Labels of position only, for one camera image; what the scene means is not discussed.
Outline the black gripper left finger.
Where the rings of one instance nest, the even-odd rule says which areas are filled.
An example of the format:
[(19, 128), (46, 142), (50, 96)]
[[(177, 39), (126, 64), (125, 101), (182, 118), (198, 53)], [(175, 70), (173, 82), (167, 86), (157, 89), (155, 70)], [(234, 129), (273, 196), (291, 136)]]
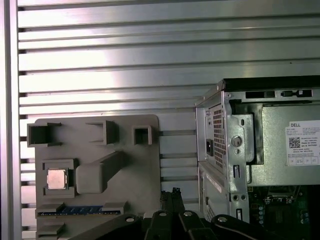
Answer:
[(170, 240), (174, 222), (177, 190), (162, 191), (160, 209), (150, 215), (120, 215), (101, 224), (93, 232), (95, 240)]

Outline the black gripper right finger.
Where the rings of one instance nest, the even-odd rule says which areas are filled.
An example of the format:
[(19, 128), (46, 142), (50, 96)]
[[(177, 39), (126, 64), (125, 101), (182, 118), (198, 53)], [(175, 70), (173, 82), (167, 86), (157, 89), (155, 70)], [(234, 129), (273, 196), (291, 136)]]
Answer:
[(172, 203), (178, 223), (187, 240), (259, 240), (260, 233), (249, 225), (230, 215), (220, 214), (209, 222), (191, 210), (186, 210), (181, 190), (172, 189)]

